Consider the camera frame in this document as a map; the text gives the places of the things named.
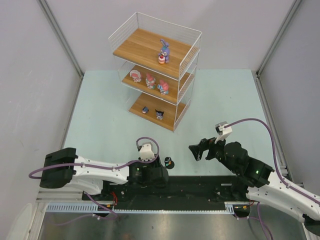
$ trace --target top shelf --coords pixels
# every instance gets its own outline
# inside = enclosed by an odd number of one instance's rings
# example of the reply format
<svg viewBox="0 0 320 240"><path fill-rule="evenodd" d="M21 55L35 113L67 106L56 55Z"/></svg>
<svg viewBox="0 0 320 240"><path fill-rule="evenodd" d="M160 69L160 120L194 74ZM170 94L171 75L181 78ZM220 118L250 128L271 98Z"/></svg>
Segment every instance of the top shelf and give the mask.
<svg viewBox="0 0 320 240"><path fill-rule="evenodd" d="M170 44L169 63L159 64L160 39ZM119 58L141 65L163 75L179 79L180 63L191 45L138 28L114 52Z"/></svg>

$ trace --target small blue figurine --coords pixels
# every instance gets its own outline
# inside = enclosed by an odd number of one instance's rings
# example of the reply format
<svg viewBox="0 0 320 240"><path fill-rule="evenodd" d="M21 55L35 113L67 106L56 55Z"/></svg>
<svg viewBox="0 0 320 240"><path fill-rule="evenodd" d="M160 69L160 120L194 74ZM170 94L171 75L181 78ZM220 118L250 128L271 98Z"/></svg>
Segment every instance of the small blue figurine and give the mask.
<svg viewBox="0 0 320 240"><path fill-rule="evenodd" d="M164 118L164 111L155 110L156 119L162 120Z"/></svg>
<svg viewBox="0 0 320 240"><path fill-rule="evenodd" d="M147 112L149 112L149 109L145 106L145 107L142 109L142 113L143 113L143 114L146 114Z"/></svg>
<svg viewBox="0 0 320 240"><path fill-rule="evenodd" d="M158 61L160 64L169 63L169 55L170 55L170 49L169 49L169 43L167 43L165 40L160 39L160 42L162 43L163 47L160 49L160 53L158 54L159 58Z"/></svg>

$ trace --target white and pink figurine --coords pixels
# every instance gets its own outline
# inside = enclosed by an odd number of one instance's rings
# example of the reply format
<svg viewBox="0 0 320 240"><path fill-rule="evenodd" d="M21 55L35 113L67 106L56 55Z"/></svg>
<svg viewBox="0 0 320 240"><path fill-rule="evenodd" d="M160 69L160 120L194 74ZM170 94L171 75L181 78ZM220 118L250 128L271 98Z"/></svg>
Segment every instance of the white and pink figurine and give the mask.
<svg viewBox="0 0 320 240"><path fill-rule="evenodd" d="M137 70L130 71L130 77L133 78L135 83L141 82L141 73Z"/></svg>
<svg viewBox="0 0 320 240"><path fill-rule="evenodd" d="M163 39L160 39L160 42L162 43L163 47L160 49L160 53L158 54L158 61L160 64L168 64L170 55L169 43Z"/></svg>
<svg viewBox="0 0 320 240"><path fill-rule="evenodd" d="M167 82L160 79L160 84L158 84L158 89L162 95L167 95L169 93L169 85Z"/></svg>
<svg viewBox="0 0 320 240"><path fill-rule="evenodd" d="M153 76L151 76L151 74L149 73L146 74L145 83L148 89L156 88L156 79Z"/></svg>

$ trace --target purple rabbit figurine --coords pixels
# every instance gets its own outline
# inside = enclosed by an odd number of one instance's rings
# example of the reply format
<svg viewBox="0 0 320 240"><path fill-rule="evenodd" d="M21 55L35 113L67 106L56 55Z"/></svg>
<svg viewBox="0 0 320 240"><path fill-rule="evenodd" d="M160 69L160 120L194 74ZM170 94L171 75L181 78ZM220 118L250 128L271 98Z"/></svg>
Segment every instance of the purple rabbit figurine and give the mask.
<svg viewBox="0 0 320 240"><path fill-rule="evenodd" d="M160 53L158 54L159 58L158 61L160 64L169 63L169 43L167 43L165 40L160 39L160 42L162 43L163 47L160 50Z"/></svg>

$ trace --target three-tier shelf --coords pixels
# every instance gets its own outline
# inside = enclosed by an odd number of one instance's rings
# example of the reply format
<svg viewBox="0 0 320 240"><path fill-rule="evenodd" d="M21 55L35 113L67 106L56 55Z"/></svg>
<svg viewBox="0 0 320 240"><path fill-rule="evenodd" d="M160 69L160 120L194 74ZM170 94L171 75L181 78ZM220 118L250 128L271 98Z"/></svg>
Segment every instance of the three-tier shelf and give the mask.
<svg viewBox="0 0 320 240"><path fill-rule="evenodd" d="M175 131L190 106L195 81L202 33L139 12L132 15L110 37L109 42L118 64L120 81L138 94L128 95L129 111L170 131ZM160 39L170 44L169 63L159 64ZM134 82L131 70L141 73L142 81ZM149 89L146 74L162 79L169 93L162 95L158 88ZM142 109L148 107L148 113ZM157 119L156 110L163 111Z"/></svg>

